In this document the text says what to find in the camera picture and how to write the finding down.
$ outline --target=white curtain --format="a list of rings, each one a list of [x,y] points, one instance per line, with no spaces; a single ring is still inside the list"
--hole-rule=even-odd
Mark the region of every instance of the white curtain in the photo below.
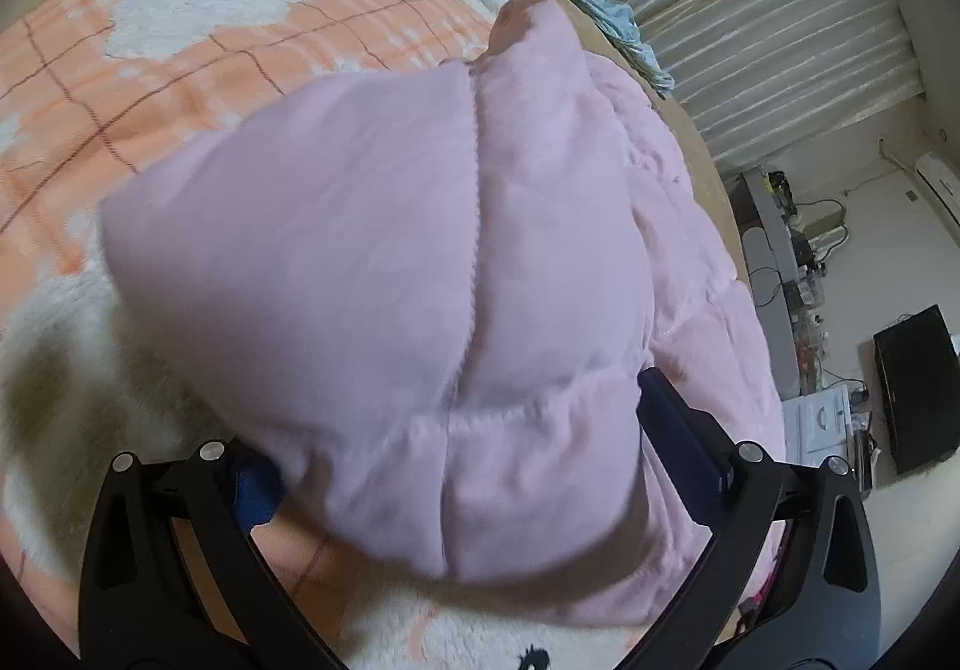
[[[923,91],[895,0],[621,0],[721,172]]]

